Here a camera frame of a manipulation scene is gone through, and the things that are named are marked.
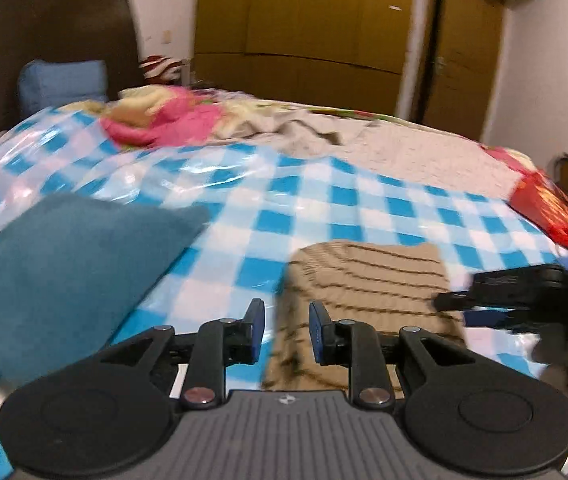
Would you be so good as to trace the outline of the beige striped knit sweater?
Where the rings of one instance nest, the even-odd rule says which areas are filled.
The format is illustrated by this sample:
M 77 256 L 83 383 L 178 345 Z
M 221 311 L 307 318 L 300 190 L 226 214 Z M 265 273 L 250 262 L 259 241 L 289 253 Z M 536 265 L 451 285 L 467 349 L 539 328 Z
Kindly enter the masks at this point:
M 419 326 L 464 347 L 458 313 L 438 313 L 433 297 L 448 292 L 448 278 L 433 244 L 377 245 L 332 240 L 297 250 L 276 296 L 275 332 L 263 374 L 267 390 L 348 387 L 348 371 L 314 359 L 309 305 L 320 301 L 335 321 L 364 322 L 395 336 Z

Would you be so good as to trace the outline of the red printed tote bag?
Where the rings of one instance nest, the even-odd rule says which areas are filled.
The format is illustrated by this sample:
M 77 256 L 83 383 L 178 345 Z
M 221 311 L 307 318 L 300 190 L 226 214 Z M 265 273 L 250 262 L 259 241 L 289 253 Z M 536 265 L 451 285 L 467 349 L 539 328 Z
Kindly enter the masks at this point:
M 508 205 L 568 250 L 568 198 L 543 171 L 524 174 Z

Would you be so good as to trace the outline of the teal folded sweater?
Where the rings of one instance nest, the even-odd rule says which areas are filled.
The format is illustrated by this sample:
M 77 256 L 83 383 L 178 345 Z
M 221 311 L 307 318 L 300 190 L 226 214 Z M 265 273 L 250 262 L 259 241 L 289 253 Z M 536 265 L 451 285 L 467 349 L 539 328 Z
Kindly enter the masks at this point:
M 78 194 L 11 221 L 0 231 L 0 381 L 18 387 L 103 348 L 208 221 L 204 206 Z

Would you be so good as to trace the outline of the white floral bed sheet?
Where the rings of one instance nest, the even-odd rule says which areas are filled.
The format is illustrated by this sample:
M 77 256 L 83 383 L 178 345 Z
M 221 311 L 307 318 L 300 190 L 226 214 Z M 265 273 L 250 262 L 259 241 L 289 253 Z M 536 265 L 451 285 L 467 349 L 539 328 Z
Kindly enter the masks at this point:
M 241 92 L 215 90 L 214 104 L 253 101 L 306 108 L 310 112 L 365 120 L 369 125 L 352 144 L 329 155 L 384 176 L 447 190 L 506 200 L 521 178 L 519 171 L 480 143 L 385 114 L 342 110 L 283 101 L 259 100 Z

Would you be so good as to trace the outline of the beige crumpled garment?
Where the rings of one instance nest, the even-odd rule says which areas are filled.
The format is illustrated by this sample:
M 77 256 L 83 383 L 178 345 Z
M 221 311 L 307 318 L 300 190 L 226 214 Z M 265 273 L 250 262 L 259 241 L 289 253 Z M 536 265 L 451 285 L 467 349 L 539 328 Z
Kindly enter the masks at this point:
M 222 106 L 207 143 L 267 145 L 283 154 L 309 158 L 329 156 L 352 144 L 369 125 L 365 120 L 310 112 L 306 108 L 253 101 Z

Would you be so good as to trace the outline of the pink floral quilt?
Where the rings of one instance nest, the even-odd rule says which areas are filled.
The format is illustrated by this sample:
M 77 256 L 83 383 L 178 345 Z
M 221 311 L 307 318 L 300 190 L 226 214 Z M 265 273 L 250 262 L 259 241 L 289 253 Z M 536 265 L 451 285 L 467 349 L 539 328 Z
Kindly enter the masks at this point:
M 164 148 L 205 143 L 223 110 L 179 86 L 124 89 L 108 103 L 73 102 L 64 112 L 82 112 L 98 118 L 110 140 L 124 148 Z

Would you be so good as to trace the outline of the brown wooden door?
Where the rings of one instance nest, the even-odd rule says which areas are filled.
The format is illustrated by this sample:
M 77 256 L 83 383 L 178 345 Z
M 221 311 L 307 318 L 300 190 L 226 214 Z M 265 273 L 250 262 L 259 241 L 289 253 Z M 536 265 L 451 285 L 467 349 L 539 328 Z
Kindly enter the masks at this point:
M 478 141 L 502 42 L 505 0 L 430 0 L 412 118 Z

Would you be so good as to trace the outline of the red white striped cloth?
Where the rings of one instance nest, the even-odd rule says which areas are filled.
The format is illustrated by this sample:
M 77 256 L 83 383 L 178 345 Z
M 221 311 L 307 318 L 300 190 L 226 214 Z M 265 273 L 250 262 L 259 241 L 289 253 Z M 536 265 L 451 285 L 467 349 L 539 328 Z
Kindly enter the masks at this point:
M 147 84 L 182 84 L 183 60 L 154 54 L 143 58 L 140 69 Z

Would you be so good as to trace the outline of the brown wooden wardrobe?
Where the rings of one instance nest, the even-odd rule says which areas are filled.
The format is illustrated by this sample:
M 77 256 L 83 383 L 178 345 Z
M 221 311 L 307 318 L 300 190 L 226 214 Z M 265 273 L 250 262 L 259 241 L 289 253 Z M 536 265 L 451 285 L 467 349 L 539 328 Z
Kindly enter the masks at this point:
M 412 0 L 197 0 L 194 70 L 258 98 L 392 114 Z

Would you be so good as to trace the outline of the blue pillow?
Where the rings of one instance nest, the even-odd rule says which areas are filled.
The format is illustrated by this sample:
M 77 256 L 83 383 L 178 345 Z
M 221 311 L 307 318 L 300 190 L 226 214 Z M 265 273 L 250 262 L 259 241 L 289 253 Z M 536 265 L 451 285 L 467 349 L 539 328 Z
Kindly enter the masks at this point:
M 49 63 L 33 60 L 18 75 L 17 93 L 22 118 L 46 107 L 79 101 L 107 101 L 104 61 Z

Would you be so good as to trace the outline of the dark wooden headboard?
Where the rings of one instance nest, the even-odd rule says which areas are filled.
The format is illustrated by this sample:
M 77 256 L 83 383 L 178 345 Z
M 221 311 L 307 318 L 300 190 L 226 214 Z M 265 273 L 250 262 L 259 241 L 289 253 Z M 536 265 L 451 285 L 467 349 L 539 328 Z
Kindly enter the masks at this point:
M 139 87 L 132 0 L 0 0 L 0 131 L 18 124 L 18 75 L 33 60 L 103 61 L 107 96 Z

